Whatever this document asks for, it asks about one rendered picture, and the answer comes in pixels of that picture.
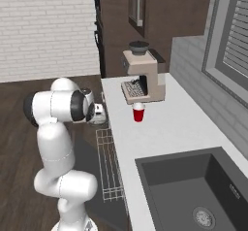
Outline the grey window with blinds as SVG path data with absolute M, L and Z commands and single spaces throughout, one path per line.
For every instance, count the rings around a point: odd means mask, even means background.
M 248 110 L 248 0 L 214 0 L 201 71 Z

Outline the beige coffee machine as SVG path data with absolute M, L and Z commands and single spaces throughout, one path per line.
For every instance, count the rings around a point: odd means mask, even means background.
M 149 49 L 145 55 L 133 55 L 130 50 L 124 50 L 122 63 L 128 76 L 136 76 L 121 83 L 128 105 L 165 100 L 166 83 L 162 68 L 166 61 L 155 49 Z

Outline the dark grey dishwasher door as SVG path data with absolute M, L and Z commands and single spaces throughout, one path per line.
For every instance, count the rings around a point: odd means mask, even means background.
M 86 210 L 95 221 L 98 231 L 132 231 L 124 197 L 118 201 L 103 200 L 98 150 L 81 137 L 77 137 L 75 156 L 75 169 L 93 174 L 98 182 L 96 195 L 85 203 Z

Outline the brown tall cupboard run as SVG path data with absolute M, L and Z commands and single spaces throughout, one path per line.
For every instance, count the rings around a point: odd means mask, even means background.
M 129 19 L 129 0 L 100 0 L 107 78 L 124 77 L 122 51 L 132 41 L 145 41 L 166 60 L 171 60 L 174 37 L 204 33 L 210 0 L 144 0 L 144 27 Z

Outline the red plastic cup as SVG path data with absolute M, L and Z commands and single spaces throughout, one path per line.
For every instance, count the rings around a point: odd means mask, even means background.
M 141 122 L 143 120 L 144 110 L 145 110 L 145 105 L 143 103 L 133 104 L 134 121 Z

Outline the dark grey bowl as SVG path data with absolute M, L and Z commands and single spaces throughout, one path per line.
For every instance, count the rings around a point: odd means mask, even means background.
M 134 41 L 129 44 L 129 48 L 133 55 L 145 55 L 149 44 L 145 41 Z

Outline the dark grey sink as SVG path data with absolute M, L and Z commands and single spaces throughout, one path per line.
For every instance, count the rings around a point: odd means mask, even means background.
M 223 148 L 138 158 L 155 231 L 248 231 L 248 178 Z

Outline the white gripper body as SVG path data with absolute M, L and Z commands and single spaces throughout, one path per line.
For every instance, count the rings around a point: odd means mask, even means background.
M 105 108 L 102 104 L 94 103 L 93 109 L 90 111 L 89 123 L 101 125 L 107 121 Z

